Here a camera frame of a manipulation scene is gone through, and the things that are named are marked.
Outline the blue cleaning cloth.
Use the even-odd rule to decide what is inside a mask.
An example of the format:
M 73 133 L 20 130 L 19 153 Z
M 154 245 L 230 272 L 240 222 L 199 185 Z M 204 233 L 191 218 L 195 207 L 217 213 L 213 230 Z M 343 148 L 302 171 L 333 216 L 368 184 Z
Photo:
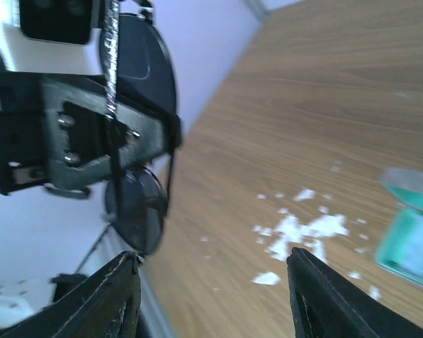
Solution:
M 412 216 L 413 227 L 407 237 L 398 265 L 411 275 L 423 278 L 423 215 Z

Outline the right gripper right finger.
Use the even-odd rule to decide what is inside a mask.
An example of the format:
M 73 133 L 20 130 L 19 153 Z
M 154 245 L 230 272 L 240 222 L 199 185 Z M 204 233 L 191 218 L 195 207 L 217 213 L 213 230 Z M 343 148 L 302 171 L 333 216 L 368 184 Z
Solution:
M 423 329 L 380 304 L 303 248 L 286 259 L 295 336 L 423 338 Z

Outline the grey glasses case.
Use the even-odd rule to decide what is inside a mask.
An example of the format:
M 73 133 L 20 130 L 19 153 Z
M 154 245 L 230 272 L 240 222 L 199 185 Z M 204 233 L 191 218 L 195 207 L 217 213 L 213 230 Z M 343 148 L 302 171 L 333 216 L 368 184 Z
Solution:
M 400 202 L 400 210 L 391 222 L 386 236 L 376 251 L 375 261 L 384 269 L 423 287 L 423 278 L 405 272 L 398 265 L 407 237 L 412 232 L 415 213 L 423 215 L 423 172 L 389 168 L 381 183 Z

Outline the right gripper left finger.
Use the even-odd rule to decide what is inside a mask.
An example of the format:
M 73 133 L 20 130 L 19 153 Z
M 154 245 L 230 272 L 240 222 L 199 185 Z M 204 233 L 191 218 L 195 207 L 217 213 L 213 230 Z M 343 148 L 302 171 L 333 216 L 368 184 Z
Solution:
M 0 337 L 134 337 L 141 290 L 137 256 L 124 251 L 43 311 Z

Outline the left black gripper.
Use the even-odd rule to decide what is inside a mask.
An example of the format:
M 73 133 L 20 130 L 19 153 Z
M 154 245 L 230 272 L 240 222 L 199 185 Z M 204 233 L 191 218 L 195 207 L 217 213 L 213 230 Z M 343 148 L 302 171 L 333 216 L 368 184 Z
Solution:
M 111 177 L 102 77 L 0 72 L 0 194 Z

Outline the dark lens sunglasses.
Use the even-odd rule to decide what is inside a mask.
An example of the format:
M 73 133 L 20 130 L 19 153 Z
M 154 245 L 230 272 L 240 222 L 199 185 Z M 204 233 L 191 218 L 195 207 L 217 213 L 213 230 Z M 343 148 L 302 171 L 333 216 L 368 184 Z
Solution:
M 154 26 L 154 7 L 137 4 L 139 13 L 122 13 L 120 1 L 104 2 L 99 55 L 111 136 L 104 205 L 121 239 L 147 256 L 161 241 L 171 188 L 150 167 L 164 154 L 174 164 L 182 130 L 171 57 Z

